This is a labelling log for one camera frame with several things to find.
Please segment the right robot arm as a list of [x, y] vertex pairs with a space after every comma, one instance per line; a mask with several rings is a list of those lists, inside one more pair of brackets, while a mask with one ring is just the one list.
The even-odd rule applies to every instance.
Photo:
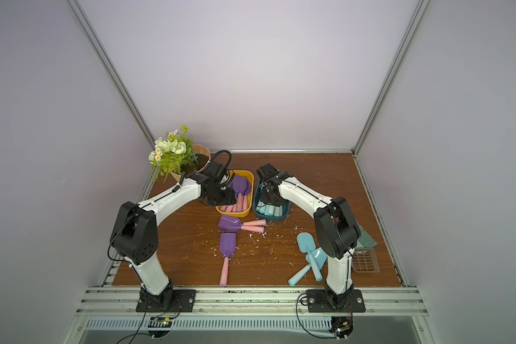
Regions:
[[312, 217], [318, 243], [328, 256], [325, 289], [333, 297], [350, 295], [354, 287], [351, 262], [361, 229], [348, 201], [322, 195], [270, 164], [258, 168], [257, 174], [262, 181], [263, 203], [289, 201]]

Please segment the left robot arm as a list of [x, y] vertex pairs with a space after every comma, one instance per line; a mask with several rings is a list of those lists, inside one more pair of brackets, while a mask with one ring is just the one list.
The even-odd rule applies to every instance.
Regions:
[[158, 227], [162, 221], [185, 206], [201, 199], [206, 205], [221, 206], [235, 203], [228, 184], [232, 173], [190, 173], [175, 186], [137, 204], [124, 203], [118, 212], [110, 247], [136, 271], [143, 290], [154, 297], [171, 289], [171, 281], [163, 271], [157, 251]]

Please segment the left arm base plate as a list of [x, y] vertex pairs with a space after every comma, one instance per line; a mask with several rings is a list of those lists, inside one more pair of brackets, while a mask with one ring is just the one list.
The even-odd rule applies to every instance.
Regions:
[[136, 312], [192, 312], [196, 290], [166, 289], [160, 295], [152, 295], [140, 289]]

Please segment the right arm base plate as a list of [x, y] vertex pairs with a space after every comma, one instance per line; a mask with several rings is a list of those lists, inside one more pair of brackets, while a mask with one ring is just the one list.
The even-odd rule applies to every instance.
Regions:
[[336, 295], [327, 290], [310, 289], [305, 292], [309, 312], [356, 312], [366, 311], [365, 302], [360, 290], [348, 290]]

